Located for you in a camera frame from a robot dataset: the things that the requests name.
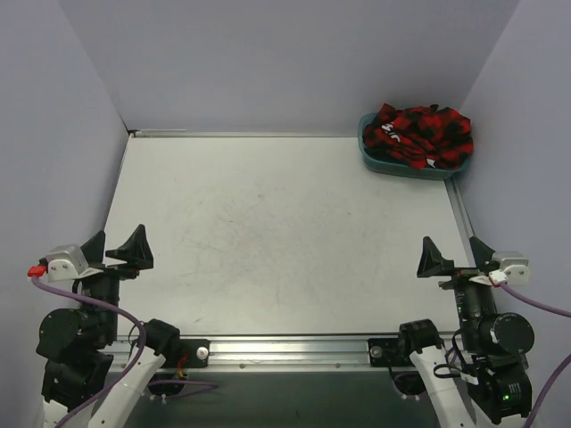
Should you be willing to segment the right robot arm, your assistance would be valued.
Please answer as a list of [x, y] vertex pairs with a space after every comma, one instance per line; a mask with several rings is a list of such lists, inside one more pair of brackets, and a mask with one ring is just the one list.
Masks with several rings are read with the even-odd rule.
[[515, 312], [501, 313], [492, 295], [502, 285], [527, 284], [528, 259], [519, 252], [498, 252], [475, 236], [469, 239], [474, 267], [458, 267], [426, 236], [417, 269], [419, 278], [439, 278], [454, 293], [459, 329], [446, 345], [429, 319], [400, 326], [395, 352], [413, 365], [442, 427], [473, 427], [458, 382], [468, 397], [498, 425], [508, 416], [528, 417], [532, 386], [525, 355], [534, 346], [530, 322]]

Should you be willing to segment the red black plaid shirt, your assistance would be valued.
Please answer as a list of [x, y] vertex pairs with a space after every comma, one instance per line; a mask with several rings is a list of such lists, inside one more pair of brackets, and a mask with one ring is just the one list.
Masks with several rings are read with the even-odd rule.
[[436, 104], [397, 109], [382, 105], [364, 127], [362, 141], [370, 157], [415, 170], [460, 169], [474, 152], [471, 121]]

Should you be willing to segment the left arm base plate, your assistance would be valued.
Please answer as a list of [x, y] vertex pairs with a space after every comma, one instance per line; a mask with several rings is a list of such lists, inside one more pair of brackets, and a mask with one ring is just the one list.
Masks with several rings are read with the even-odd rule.
[[208, 366], [211, 342], [203, 338], [176, 339], [166, 348], [163, 368], [187, 369]]

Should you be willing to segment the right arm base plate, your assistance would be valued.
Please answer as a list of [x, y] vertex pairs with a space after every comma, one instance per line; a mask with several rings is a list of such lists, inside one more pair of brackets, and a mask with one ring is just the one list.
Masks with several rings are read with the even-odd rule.
[[396, 337], [368, 339], [368, 358], [372, 367], [412, 366], [410, 358], [400, 350], [399, 340]]

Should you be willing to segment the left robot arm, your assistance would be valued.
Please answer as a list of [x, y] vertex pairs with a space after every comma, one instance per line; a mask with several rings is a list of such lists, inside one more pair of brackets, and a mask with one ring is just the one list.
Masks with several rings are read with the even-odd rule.
[[[124, 426], [156, 371], [175, 364], [182, 353], [175, 326], [157, 319], [143, 323], [119, 305], [120, 282], [153, 268], [145, 226], [116, 249], [106, 249], [105, 240], [99, 231], [82, 245], [56, 247], [28, 272], [40, 290], [79, 304], [51, 311], [39, 327], [47, 427]], [[138, 336], [126, 367], [107, 383], [113, 356], [105, 348], [117, 339], [120, 317]]]

